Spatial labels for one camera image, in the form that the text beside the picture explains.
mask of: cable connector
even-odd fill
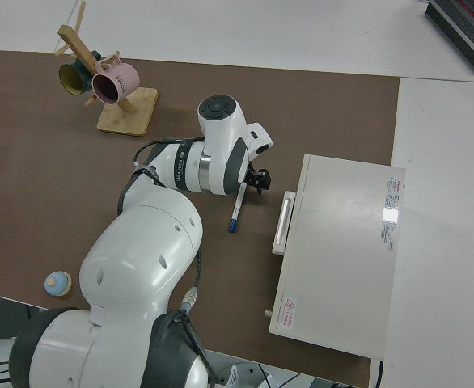
[[[181,301],[180,310],[184,311],[186,315],[190,312],[190,310],[194,307],[197,299],[197,287],[191,287],[189,291],[183,297]]]

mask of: silver metal ring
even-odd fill
[[[199,159],[199,187],[203,192],[210,191],[210,160],[212,158],[206,155],[204,152],[201,152],[201,158]]]

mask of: robotic arm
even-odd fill
[[[246,124],[237,101],[227,95],[205,99],[197,109],[197,118],[204,137],[144,145],[135,155],[135,173],[145,172],[167,188],[191,192],[231,194],[244,180],[259,192],[269,189],[267,170],[256,172],[251,163],[273,142],[260,124]],[[147,146],[154,146],[149,157],[145,163],[137,163],[137,156]]]
[[[198,118],[205,139],[155,142],[136,163],[120,215],[79,273],[91,310],[46,310],[19,333],[9,361],[14,388],[206,387],[213,371],[189,308],[167,313],[202,236],[195,207],[171,188],[229,194],[247,177],[267,188],[267,171],[249,165],[272,142],[228,96],[203,101]],[[184,306],[193,299],[187,293]]]

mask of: warning label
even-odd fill
[[[296,305],[298,301],[293,297],[284,297],[282,303],[282,314],[280,327],[282,329],[293,329],[294,325],[294,314],[296,313]]]

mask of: printed label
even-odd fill
[[[284,297],[284,303],[282,303],[282,315],[280,327],[282,329],[293,329],[294,325],[294,314],[296,313],[296,305],[298,301],[293,297]]]
[[[384,198],[383,223],[381,225],[381,249],[392,252],[396,242],[396,229],[399,222],[400,180],[387,181],[387,194]]]

